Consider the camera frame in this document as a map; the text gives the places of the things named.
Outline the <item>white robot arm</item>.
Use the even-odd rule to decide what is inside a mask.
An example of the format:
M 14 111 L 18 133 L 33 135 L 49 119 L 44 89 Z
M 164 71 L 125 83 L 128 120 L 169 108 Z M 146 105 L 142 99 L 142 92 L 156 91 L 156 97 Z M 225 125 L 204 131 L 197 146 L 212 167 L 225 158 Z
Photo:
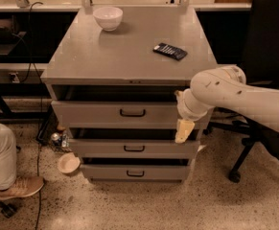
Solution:
M 244 71 L 237 66 L 201 71 L 193 76 L 189 88 L 175 95 L 180 115 L 177 143 L 184 143 L 195 121 L 214 107 L 235 111 L 279 132 L 279 90 L 247 85 Z

